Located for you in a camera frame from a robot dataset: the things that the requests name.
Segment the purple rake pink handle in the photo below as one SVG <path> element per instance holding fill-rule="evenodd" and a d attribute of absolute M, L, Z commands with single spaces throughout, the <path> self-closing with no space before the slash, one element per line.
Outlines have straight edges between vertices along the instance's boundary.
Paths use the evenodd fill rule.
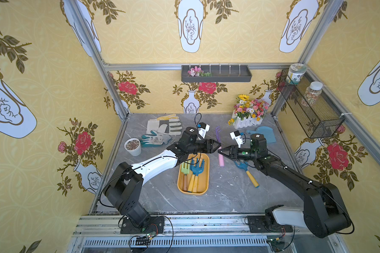
<path fill-rule="evenodd" d="M 216 135 L 216 139 L 219 143 L 221 143 L 221 138 L 220 138 L 220 132 L 221 132 L 221 128 L 218 126 L 215 128 L 215 135 Z M 222 147 L 219 147 L 218 148 L 218 156 L 219 156 L 219 166 L 220 167 L 224 167 L 225 166 L 225 163 L 224 163 L 224 157 L 219 153 L 219 151 L 222 149 Z"/>

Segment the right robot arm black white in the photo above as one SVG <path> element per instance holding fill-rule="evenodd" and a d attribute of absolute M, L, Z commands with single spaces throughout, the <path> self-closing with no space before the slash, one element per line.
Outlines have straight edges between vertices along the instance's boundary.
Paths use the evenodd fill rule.
<path fill-rule="evenodd" d="M 303 223 L 316 237 L 341 234 L 343 229 L 349 227 L 355 231 L 339 189 L 332 183 L 322 184 L 289 168 L 270 153 L 263 135 L 252 135 L 249 148 L 231 145 L 219 149 L 218 153 L 234 161 L 252 161 L 258 171 L 297 194 L 304 202 Z"/>

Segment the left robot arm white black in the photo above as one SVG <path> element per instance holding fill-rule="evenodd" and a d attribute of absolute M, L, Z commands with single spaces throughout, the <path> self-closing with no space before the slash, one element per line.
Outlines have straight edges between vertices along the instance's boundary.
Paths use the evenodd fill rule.
<path fill-rule="evenodd" d="M 139 202 L 142 186 L 157 175 L 189 162 L 189 155 L 197 158 L 201 153 L 215 153 L 220 146 L 217 140 L 203 139 L 197 128 L 189 126 L 178 141 L 159 155 L 140 163 L 120 163 L 102 194 L 135 227 L 146 228 L 151 224 L 151 216 Z"/>

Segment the yellow plastic storage tray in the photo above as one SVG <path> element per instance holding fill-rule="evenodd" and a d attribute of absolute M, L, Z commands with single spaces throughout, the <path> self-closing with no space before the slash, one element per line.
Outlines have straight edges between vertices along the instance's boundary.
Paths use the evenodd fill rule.
<path fill-rule="evenodd" d="M 210 158 L 204 153 L 191 154 L 179 166 L 177 187 L 188 195 L 203 195 L 209 188 Z"/>

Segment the light blue dustpan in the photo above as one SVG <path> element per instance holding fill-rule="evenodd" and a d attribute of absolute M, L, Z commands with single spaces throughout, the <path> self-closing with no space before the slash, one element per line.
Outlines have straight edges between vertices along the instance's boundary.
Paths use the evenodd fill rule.
<path fill-rule="evenodd" d="M 259 134 L 259 135 L 264 135 L 264 137 L 267 140 L 267 143 L 276 143 L 276 136 L 274 135 L 274 131 L 272 128 L 268 126 L 260 126 L 256 130 L 247 130 L 246 133 L 248 135 L 253 135 L 253 134 Z"/>

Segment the white grey work glove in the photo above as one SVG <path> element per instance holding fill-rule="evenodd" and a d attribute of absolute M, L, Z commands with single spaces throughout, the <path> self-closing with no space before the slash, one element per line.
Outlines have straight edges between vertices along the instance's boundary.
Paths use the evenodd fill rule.
<path fill-rule="evenodd" d="M 152 131 L 170 136 L 180 136 L 182 134 L 182 123 L 176 114 L 161 116 L 157 119 L 151 119 L 147 122 L 147 134 Z"/>

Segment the teal white garden glove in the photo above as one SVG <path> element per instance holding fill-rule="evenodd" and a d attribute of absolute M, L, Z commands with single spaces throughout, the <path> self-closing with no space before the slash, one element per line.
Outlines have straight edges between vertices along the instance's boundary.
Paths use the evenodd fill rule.
<path fill-rule="evenodd" d="M 170 135 L 152 130 L 149 134 L 141 136 L 140 143 L 144 147 L 155 147 L 168 144 L 171 139 L 172 137 Z"/>

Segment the flowers in white fence planter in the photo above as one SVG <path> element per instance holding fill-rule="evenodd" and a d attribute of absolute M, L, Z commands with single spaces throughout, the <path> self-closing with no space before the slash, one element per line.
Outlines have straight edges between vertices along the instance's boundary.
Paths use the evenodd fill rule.
<path fill-rule="evenodd" d="M 263 99 L 251 99 L 245 94 L 236 98 L 231 119 L 228 121 L 235 129 L 260 125 L 270 104 Z"/>

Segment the white cup with pebbles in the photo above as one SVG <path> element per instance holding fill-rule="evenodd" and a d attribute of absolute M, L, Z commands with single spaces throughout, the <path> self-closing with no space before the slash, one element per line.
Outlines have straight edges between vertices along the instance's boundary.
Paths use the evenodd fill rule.
<path fill-rule="evenodd" d="M 141 143 L 137 138 L 131 138 L 124 144 L 124 148 L 129 154 L 136 157 L 141 154 Z"/>

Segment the pink artificial flowers on shelf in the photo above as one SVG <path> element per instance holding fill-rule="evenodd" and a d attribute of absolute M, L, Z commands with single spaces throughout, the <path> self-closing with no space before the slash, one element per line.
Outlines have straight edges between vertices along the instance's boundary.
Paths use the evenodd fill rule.
<path fill-rule="evenodd" d="M 211 72 L 204 72 L 202 70 L 201 67 L 199 66 L 195 66 L 195 67 L 191 67 L 189 70 L 188 70 L 188 75 L 190 77 L 211 77 L 212 76 L 212 73 Z"/>

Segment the clear bottle colourful beads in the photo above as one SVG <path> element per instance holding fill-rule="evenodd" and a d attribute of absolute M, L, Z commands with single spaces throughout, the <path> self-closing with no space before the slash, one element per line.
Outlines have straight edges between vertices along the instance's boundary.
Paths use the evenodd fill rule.
<path fill-rule="evenodd" d="M 303 106 L 313 105 L 322 93 L 323 84 L 318 81 L 313 81 L 310 83 L 309 87 L 306 88 L 305 94 L 301 100 Z"/>

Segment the white lidded jar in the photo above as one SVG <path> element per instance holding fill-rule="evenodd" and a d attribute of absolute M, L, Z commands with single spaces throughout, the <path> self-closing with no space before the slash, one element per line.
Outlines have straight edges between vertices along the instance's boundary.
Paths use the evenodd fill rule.
<path fill-rule="evenodd" d="M 301 78 L 307 71 L 307 66 L 302 63 L 294 63 L 289 67 L 286 82 L 291 85 L 298 85 Z"/>

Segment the grey wall shelf tray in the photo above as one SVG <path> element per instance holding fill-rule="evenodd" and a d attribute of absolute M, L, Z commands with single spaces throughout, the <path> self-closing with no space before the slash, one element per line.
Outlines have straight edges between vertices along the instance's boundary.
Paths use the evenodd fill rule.
<path fill-rule="evenodd" d="M 191 67 L 199 66 L 204 72 L 211 72 L 211 77 L 190 77 L 188 70 Z M 248 65 L 244 64 L 188 64 L 181 65 L 181 80 L 182 82 L 250 82 L 252 73 Z"/>

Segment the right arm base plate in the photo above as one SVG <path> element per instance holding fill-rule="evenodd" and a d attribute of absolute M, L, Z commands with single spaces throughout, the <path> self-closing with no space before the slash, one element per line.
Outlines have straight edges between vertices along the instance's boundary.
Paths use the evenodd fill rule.
<path fill-rule="evenodd" d="M 292 233 L 293 226 L 280 225 L 269 216 L 247 216 L 244 220 L 251 233 Z"/>

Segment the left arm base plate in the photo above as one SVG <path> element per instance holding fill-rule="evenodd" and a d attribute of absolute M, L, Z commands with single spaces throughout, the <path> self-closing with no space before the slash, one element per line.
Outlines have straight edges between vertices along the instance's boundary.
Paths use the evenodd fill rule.
<path fill-rule="evenodd" d="M 142 235 L 151 232 L 162 234 L 164 232 L 165 218 L 162 216 L 151 216 L 144 225 L 137 225 L 131 219 L 124 216 L 118 221 L 121 234 Z"/>

